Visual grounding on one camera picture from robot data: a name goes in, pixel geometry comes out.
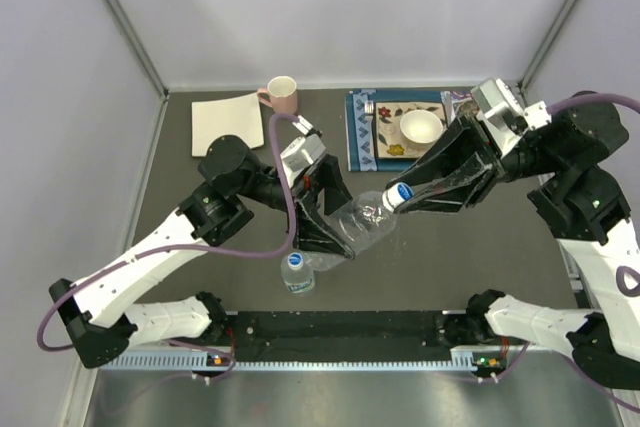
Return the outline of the blue white bottle cap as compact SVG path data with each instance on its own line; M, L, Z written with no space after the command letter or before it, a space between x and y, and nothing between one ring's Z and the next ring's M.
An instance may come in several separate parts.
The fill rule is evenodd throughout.
M409 201L414 196L412 188L404 183L398 182L393 184L391 187L387 188L382 193L382 204L383 206L393 212L396 208L401 206L403 203Z

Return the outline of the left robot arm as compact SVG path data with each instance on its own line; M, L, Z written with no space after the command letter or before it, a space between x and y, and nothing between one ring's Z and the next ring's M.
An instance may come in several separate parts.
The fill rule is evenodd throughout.
M215 140L198 165L203 183L147 237L95 281L60 279L49 288L72 348L86 368L104 366L128 348L159 341L211 346L226 334L220 300L199 292L181 301L141 304L139 298L191 260L222 246L254 217L251 199L282 212L292 245L351 259L354 250L325 219L350 201L338 160L319 134L292 141L282 166L263 164L243 140Z

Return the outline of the clear label-free plastic bottle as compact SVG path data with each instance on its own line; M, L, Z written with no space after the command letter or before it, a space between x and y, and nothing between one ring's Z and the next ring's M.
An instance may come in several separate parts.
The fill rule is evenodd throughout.
M399 215L382 204L382 193L365 192L329 216L328 224L358 255L369 249L396 227Z

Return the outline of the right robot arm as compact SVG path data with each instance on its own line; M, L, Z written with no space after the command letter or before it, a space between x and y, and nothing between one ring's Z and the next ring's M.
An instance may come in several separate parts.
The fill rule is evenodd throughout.
M489 289L470 298L461 320L440 322L447 345L516 338L565 356L603 387L638 388L639 246L623 191L602 168L629 138L619 106L639 104L581 91L520 110L506 118L515 140L509 150L499 146L487 121L461 116L399 175L414 191L400 207L404 214L456 213L500 183L544 176L528 198L597 301L593 309L561 311Z

